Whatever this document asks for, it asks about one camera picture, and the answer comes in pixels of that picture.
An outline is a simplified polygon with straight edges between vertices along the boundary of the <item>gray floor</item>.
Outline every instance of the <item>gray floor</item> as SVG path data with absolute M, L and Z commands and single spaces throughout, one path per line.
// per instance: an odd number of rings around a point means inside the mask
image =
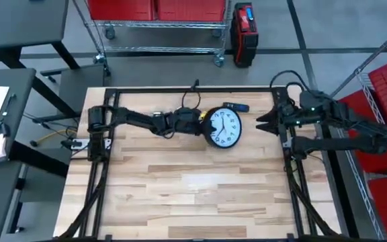
M 292 18 L 284 0 L 252 0 L 260 33 L 260 48 L 299 48 Z M 296 11 L 304 32 L 307 48 L 358 48 L 378 47 L 387 39 L 387 0 L 295 0 Z M 168 36 L 177 33 L 177 38 L 168 41 Z M 216 44 L 207 30 L 118 30 L 117 40 L 106 44 L 176 45 L 197 46 Z M 94 45 L 73 7 L 69 16 L 64 44 L 76 56 L 91 53 L 88 58 L 78 58 L 81 65 L 91 64 Z M 36 59 L 37 54 L 55 53 L 51 46 L 24 48 L 22 63 L 38 71 L 64 67 L 59 58 Z M 315 81 L 320 90 L 332 92 L 369 54 L 311 54 L 310 59 Z M 166 56 L 109 58 L 113 86 L 191 85 L 199 79 L 202 85 L 267 85 L 272 76 L 286 69 L 298 71 L 305 79 L 306 70 L 301 54 L 260 54 L 250 69 L 237 69 L 231 56 L 222 68 L 212 64 L 212 56 Z M 387 54 L 381 54 L 366 71 L 387 63 Z M 0 63 L 0 69 L 6 68 Z M 292 76 L 283 76 L 278 83 L 294 81 Z M 58 84 L 46 83 L 58 91 Z M 352 81 L 338 98 L 360 88 Z M 26 112 L 35 116 L 55 114 L 56 110 L 37 93 L 32 92 Z M 19 130 L 19 141 L 30 140 L 48 134 L 39 126 L 24 119 Z M 59 137 L 42 145 L 43 148 L 59 148 Z M 51 192 L 43 194 L 33 186 L 29 190 L 28 202 L 21 214 L 20 225 L 24 233 L 4 236 L 2 241 L 37 241 L 52 236 L 58 204 L 62 194 L 63 180 L 52 175 L 31 171 L 33 179 L 42 179 L 41 184 L 52 184 Z

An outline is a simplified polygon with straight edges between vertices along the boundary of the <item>remote control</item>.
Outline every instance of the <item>remote control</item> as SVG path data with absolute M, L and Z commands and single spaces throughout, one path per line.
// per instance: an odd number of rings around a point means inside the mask
M 250 107 L 245 104 L 234 104 L 234 103 L 228 103 L 228 102 L 224 102 L 223 106 L 227 108 L 232 108 L 237 112 L 249 112 L 249 109 L 250 109 Z

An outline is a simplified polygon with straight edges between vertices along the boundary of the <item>wood grain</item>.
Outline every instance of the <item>wood grain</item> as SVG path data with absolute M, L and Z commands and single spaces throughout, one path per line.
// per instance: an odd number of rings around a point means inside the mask
M 88 137 L 87 109 L 102 104 L 104 91 L 88 90 L 78 137 Z M 290 92 L 297 101 L 299 90 Z M 120 106 L 145 114 L 173 111 L 180 106 L 181 96 L 124 93 Z M 187 95 L 187 106 L 196 102 L 196 95 Z M 264 239 L 296 233 L 279 139 L 255 128 L 255 119 L 273 106 L 271 94 L 202 93 L 200 109 L 209 110 L 222 102 L 251 107 L 248 114 L 240 114 L 243 133 L 229 150 L 210 147 L 201 136 L 176 134 L 165 140 L 141 128 L 116 128 L 101 239 L 107 234 L 114 239 Z M 312 126 L 298 129 L 298 134 L 316 135 Z M 77 154 L 85 156 L 86 151 Z M 90 167 L 86 160 L 72 161 L 55 235 L 61 234 L 82 208 Z M 340 231 L 322 161 L 309 157 L 304 169 L 313 205 Z

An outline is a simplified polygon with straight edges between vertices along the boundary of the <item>gray desk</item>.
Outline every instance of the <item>gray desk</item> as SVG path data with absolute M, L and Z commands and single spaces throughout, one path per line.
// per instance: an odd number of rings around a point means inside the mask
M 35 78 L 33 69 L 0 70 L 0 86 L 9 86 L 9 93 L 16 94 L 12 100 L 5 123 L 10 127 L 10 137 L 7 139 L 5 152 L 9 160 L 0 162 L 0 234 L 13 196 L 13 191 L 19 187 L 18 177 L 22 163 L 46 170 L 59 176 L 65 176 L 68 166 L 64 163 L 39 153 L 15 141 L 20 120 L 28 100 L 32 83 Z M 15 227 L 17 218 L 10 218 L 10 227 Z
M 71 69 L 79 69 L 62 43 L 67 10 L 68 0 L 0 0 L 0 61 L 12 69 L 25 68 L 19 61 L 22 47 L 51 44 Z M 38 78 L 32 88 L 68 117 L 76 116 Z

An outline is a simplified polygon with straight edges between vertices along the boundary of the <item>metal wire rack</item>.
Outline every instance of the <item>metal wire rack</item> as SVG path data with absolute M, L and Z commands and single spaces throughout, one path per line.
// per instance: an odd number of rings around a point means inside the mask
M 334 91 L 331 96 L 335 96 L 338 92 L 340 92 L 349 82 L 353 81 L 354 79 L 357 79 L 359 83 L 361 84 L 361 88 L 363 93 L 365 94 L 365 97 L 368 100 L 368 103 L 374 113 L 374 116 L 376 117 L 377 122 L 385 124 L 385 121 L 383 119 L 383 115 L 380 113 L 378 109 L 378 105 L 372 95 L 372 91 L 374 90 L 374 87 L 372 85 L 372 82 L 370 81 L 370 78 L 368 77 L 367 73 L 362 73 L 362 71 L 385 49 L 387 48 L 387 41 L 381 45 L 373 53 L 370 57 L 368 57 L 356 70 L 343 82 L 340 87 L 337 88 L 336 91 Z M 340 138 L 346 137 L 347 134 L 343 132 L 341 129 L 338 129 L 338 135 Z M 382 232 L 382 227 L 376 218 L 375 211 L 372 207 L 372 203 L 370 202 L 370 197 L 368 196 L 368 193 L 366 192 L 366 187 L 363 183 L 363 178 L 359 175 L 359 171 L 357 166 L 355 165 L 355 159 L 353 158 L 352 152 L 346 151 L 345 152 L 347 156 L 347 160 L 349 161 L 351 170 L 353 172 L 353 176 L 355 177 L 356 184 L 359 188 L 359 191 L 361 193 L 363 202 L 365 204 L 365 207 L 367 208 L 368 214 L 370 216 L 370 220 L 373 224 L 374 230 L 376 232 L 376 236 L 378 239 L 384 239 L 384 233 Z
M 106 52 L 186 52 L 186 53 L 211 53 L 214 54 L 213 62 L 221 67 L 224 64 L 225 47 L 230 19 L 232 13 L 232 0 L 226 0 L 224 19 L 221 22 L 168 22 L 168 21 L 102 21 L 92 20 L 89 15 L 89 6 L 84 0 L 73 0 L 77 11 L 87 28 L 89 35 L 99 53 L 95 62 L 103 63 Z M 211 35 L 218 38 L 220 45 L 217 48 L 174 47 L 174 46 L 112 46 L 111 40 L 116 38 L 116 28 L 191 28 L 212 30 Z

